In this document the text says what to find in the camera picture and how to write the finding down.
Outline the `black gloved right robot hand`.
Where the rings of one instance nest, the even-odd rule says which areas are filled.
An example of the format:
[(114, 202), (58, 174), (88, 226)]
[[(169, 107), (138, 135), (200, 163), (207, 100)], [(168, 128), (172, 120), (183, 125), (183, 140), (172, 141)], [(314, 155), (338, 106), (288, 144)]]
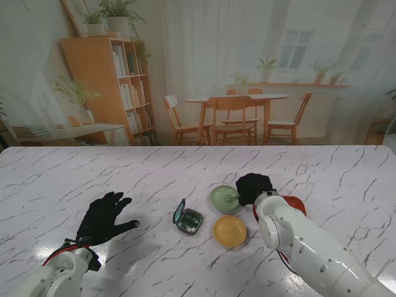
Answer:
[(252, 205), (264, 192), (276, 191), (268, 176), (256, 173), (240, 177), (236, 181), (236, 188), (239, 194), (238, 202), (242, 207)]

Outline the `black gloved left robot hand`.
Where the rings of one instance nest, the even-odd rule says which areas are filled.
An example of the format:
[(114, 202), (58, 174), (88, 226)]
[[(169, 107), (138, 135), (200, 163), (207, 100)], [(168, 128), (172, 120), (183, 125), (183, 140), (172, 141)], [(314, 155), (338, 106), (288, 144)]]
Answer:
[(123, 192), (109, 192), (89, 205), (75, 237), (78, 244), (97, 246), (139, 227), (138, 220), (115, 225), (118, 215), (132, 202), (123, 195)]

